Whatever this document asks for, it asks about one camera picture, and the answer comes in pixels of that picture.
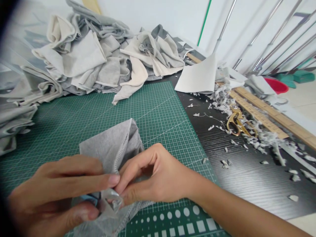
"beige fabric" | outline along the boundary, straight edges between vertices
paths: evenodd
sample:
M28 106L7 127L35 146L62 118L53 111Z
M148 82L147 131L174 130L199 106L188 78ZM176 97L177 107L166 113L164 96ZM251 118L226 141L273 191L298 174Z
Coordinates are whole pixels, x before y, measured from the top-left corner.
M134 57L130 57L132 63L132 75L131 80L121 83L122 88L114 96L112 101L113 105L116 105L122 99L129 98L134 92L138 91L148 78L148 73L143 63Z
M141 52L139 50L139 46L142 44L144 39L147 37L151 37L151 34L148 31L144 31L141 34L139 34L138 36L135 36L131 40L130 44L128 46L126 46L125 49L120 49L121 53L138 58L146 66L152 67L156 76L172 75L172 74L183 69L183 66L176 67L176 68L167 68L156 57L154 57L154 55L151 54L150 52L147 52L147 53ZM170 46L168 44L168 40L165 41L163 39L158 39L157 43L159 45L160 45L160 43L162 43L161 45L164 47L165 50L167 50L169 52L173 52L174 47L173 47L173 45Z

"wooden ruler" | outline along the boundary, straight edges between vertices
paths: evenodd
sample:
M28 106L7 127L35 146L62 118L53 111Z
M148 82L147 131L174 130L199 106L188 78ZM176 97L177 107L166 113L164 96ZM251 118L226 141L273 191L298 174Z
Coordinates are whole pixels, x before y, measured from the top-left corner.
M278 126L272 123L269 118L259 112L252 104L248 103L243 97L238 95L235 91L230 92L230 96L236 100L236 102L248 113L250 113L256 120L260 121L269 131L277 133L280 139L289 137Z
M187 56L194 62L196 63L200 63L201 60L198 59L197 57L193 56L192 54L188 53ZM274 119L276 122L278 122L279 124L281 124L283 127L285 127L286 129L288 129L291 133L293 133L296 137L298 137L299 139L301 139L303 142L305 142L308 146L310 146L311 148L313 148L314 150L316 150L316 137L311 134L309 131L307 131L305 128L303 128L302 126L298 125L296 122L294 122L293 120L291 120L290 118L288 118L287 116L285 116L284 114L280 113L278 110L274 109L273 107L269 106L268 104L266 104L264 101L262 101L261 99L259 99L257 96L249 93L247 90L245 90L242 87L238 87L234 89L234 92L231 92L230 94L233 98L236 95L240 95L239 96L239 101L242 101L243 98L247 99L247 101L251 104L253 104L254 106L256 106L257 108L260 108L264 111L266 111L268 113L268 115Z

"scissors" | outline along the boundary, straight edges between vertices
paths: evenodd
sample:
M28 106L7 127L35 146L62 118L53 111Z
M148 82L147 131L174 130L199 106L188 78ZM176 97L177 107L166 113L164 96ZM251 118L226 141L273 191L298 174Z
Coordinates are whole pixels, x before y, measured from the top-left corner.
M237 133L234 133L232 131L232 134L235 136L239 136L240 133L245 133L246 135L248 135L249 137L251 137L250 133L248 132L248 130L245 128L245 126L242 124L242 122L240 121L241 119L243 119L243 115L242 112L240 110L240 108L238 107L237 104L231 104L230 105L231 110L233 111L233 114L229 117L228 121L227 121L227 129L231 130L229 125L232 124L234 126L234 128L237 130ZM247 122L247 124L253 128L254 132L255 132L255 137L258 136L257 131L254 129L254 127Z

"cutting mat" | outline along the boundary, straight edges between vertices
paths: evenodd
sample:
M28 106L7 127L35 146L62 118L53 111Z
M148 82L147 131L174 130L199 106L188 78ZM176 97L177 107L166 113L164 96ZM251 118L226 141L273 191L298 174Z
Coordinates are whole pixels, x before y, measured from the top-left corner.
M145 148L162 143L187 167L218 184L199 139L170 82L144 85L131 98L111 104L113 94L67 96L40 105L31 132L0 159L5 194L49 161L79 153L79 143L133 118ZM226 236L200 207L187 199L141 210L120 236Z

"table surface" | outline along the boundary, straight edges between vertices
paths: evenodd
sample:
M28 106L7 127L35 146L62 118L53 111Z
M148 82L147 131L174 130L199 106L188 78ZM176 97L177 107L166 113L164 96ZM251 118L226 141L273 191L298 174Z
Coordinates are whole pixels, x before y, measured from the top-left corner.
M191 53L201 60L204 59L196 51ZM175 87L180 75L181 72L164 77L162 81L171 81ZM287 160L287 166L282 167L278 165L273 153L268 149L269 155L261 154L251 145L247 145L249 148L247 151L242 147L246 143L243 137L226 134L217 128L208 131L213 124L220 126L220 122L207 116L195 117L193 114L204 115L206 113L221 121L226 121L227 115L215 109L208 109L210 101L205 95L194 96L182 92L177 92L177 94L222 188L285 220L316 212L316 185L302 174L299 174L301 181L293 182L290 180L291 173L286 172L289 168L298 171L305 169L301 164L281 149L283 158ZM199 106L188 107L191 103ZM239 142L240 145L231 144L231 139ZM312 149L307 147L306 151L316 157L316 152ZM228 170L223 169L220 162L223 159L230 159L233 167ZM269 164L260 164L260 161L263 160L268 161ZM288 199L289 195L299 196L299 201L294 202Z

